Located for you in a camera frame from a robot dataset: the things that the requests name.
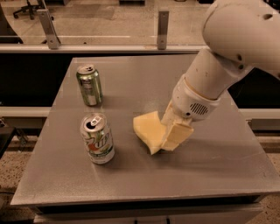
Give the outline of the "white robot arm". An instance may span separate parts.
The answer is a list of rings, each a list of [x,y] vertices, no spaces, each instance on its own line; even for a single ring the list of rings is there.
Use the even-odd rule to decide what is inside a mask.
[[[280,13],[263,0],[216,0],[203,20],[202,49],[173,89],[160,147],[173,151],[206,119],[223,92],[253,68],[280,75]]]

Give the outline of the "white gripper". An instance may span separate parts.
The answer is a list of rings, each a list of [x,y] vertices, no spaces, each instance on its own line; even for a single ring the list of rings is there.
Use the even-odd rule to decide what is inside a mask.
[[[161,148],[166,151],[174,151],[178,148],[193,133],[192,120],[207,119],[219,106],[220,100],[220,96],[211,99],[200,95],[182,75],[173,89],[171,102],[161,120],[161,123],[167,126]],[[173,111],[185,119],[174,120]]]

